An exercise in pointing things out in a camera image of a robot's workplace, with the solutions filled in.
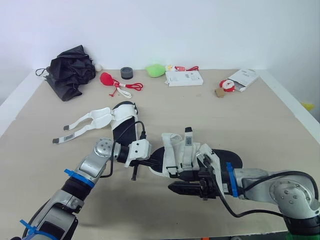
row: table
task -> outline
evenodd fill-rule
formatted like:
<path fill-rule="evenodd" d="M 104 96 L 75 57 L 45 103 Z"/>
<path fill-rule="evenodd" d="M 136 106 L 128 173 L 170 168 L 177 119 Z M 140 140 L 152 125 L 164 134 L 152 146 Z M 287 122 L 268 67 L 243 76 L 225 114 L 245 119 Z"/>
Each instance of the table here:
<path fill-rule="evenodd" d="M 119 70 L 108 72 L 120 82 L 144 84 L 141 92 L 129 91 L 153 151 L 162 146 L 161 133 L 183 135 L 191 126 L 195 142 L 237 153 L 244 168 L 304 171 L 320 183 L 319 144 L 261 79 L 242 93 L 217 98 L 214 88 L 236 70 L 201 70 L 203 85 L 185 87 L 168 87 L 165 76 L 150 78 L 144 70 L 134 71 L 131 80 L 122 80 Z M 126 100 L 120 94 L 110 97 L 113 88 L 103 86 L 99 76 L 80 86 L 83 95 L 68 102 L 43 82 L 0 138 L 2 239 L 21 235 L 19 220 L 28 221 L 64 184 L 64 169 L 74 169 L 99 137 L 112 137 L 108 126 L 52 144 L 53 138 L 66 134 L 63 126 L 78 117 Z M 137 181 L 131 181 L 132 168 L 120 163 L 114 167 L 113 176 L 97 183 L 77 214 L 74 239 L 178 239 L 286 230 L 277 216 L 234 218 L 219 199 L 202 201 L 171 192 L 167 186 L 174 180 L 154 175 L 147 167 L 139 168 Z M 237 213 L 277 211 L 269 203 L 226 199 Z"/>

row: yellow object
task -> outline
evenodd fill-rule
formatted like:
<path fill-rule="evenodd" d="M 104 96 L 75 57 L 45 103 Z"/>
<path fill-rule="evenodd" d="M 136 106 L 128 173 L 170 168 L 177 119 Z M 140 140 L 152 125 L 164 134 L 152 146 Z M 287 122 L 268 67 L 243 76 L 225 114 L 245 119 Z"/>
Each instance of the yellow object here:
<path fill-rule="evenodd" d="M 301 105 L 304 106 L 304 108 L 308 111 L 312 110 L 315 107 L 315 105 L 312 103 L 301 102 Z"/>

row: white box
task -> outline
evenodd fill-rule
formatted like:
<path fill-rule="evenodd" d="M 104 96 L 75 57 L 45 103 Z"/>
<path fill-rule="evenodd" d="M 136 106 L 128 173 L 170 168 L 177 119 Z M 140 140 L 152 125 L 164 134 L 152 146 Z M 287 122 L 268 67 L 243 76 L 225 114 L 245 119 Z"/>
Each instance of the white box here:
<path fill-rule="evenodd" d="M 204 84 L 198 71 L 166 71 L 166 81 L 169 87 L 195 86 Z"/>
<path fill-rule="evenodd" d="M 228 77 L 228 79 L 234 81 L 235 90 L 243 92 L 255 80 L 257 80 L 258 77 L 259 75 L 252 70 L 241 69 L 232 76 Z"/>

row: blue tape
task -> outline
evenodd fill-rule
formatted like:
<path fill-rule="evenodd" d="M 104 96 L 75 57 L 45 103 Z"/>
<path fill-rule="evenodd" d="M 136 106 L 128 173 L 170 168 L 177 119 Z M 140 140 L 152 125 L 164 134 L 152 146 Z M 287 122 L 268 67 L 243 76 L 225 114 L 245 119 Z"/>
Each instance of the blue tape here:
<path fill-rule="evenodd" d="M 89 185 L 91 188 L 93 188 L 93 187 L 95 186 L 95 184 L 94 184 L 92 181 L 90 181 L 89 179 L 85 178 L 84 176 L 81 176 L 81 175 L 78 174 L 78 173 L 75 173 L 74 171 L 71 171 L 71 170 L 69 170 L 69 169 L 65 169 L 64 172 L 65 172 L 66 174 L 68 174 L 69 177 L 73 177 L 73 178 L 75 178 L 75 179 L 78 179 L 78 180 L 80 180 L 81 182 Z"/>
<path fill-rule="evenodd" d="M 232 196 L 237 198 L 238 197 L 238 192 L 237 192 L 236 178 L 235 178 L 235 175 L 234 175 L 234 168 L 232 167 L 231 162 L 227 162 L 226 163 L 226 170 L 229 173 L 231 189 L 232 189 Z"/>
<path fill-rule="evenodd" d="M 22 225 L 24 225 L 28 229 L 28 236 L 23 238 L 23 240 L 30 240 L 36 235 L 43 235 L 43 236 L 46 236 L 52 240 L 58 240 L 55 236 L 52 236 L 51 234 L 49 234 L 47 232 L 38 231 L 35 226 L 29 225 L 26 221 L 24 221 L 22 219 L 20 220 L 20 223 L 22 223 Z"/>

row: green toy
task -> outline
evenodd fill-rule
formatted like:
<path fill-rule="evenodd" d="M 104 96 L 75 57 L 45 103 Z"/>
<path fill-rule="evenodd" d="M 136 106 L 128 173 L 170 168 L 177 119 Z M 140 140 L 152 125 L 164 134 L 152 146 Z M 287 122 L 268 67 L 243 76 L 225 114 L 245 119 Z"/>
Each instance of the green toy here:
<path fill-rule="evenodd" d="M 145 68 L 146 72 L 152 78 L 157 78 L 165 74 L 166 68 L 161 64 L 153 64 Z"/>

